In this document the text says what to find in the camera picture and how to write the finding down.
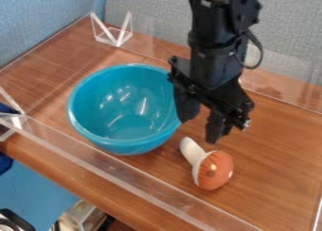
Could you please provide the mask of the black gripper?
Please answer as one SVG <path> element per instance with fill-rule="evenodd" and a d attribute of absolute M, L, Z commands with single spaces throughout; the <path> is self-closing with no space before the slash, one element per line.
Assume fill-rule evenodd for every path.
<path fill-rule="evenodd" d="M 253 102 L 239 84 L 247 49 L 191 48 L 189 58 L 168 59 L 176 111 L 180 121 L 192 120 L 200 107 L 209 109 L 204 140 L 215 143 L 232 127 L 244 130 Z"/>

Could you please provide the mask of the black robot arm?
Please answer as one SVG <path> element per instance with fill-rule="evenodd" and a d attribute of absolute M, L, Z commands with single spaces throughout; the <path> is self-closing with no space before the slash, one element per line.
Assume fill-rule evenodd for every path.
<path fill-rule="evenodd" d="M 204 139 L 213 143 L 232 128 L 245 129 L 253 102 L 239 84 L 247 64 L 247 45 L 259 45 L 249 31 L 259 23 L 257 0 L 188 0 L 192 26 L 187 42 L 189 58 L 168 59 L 177 116 L 192 120 L 201 107 L 209 109 Z"/>

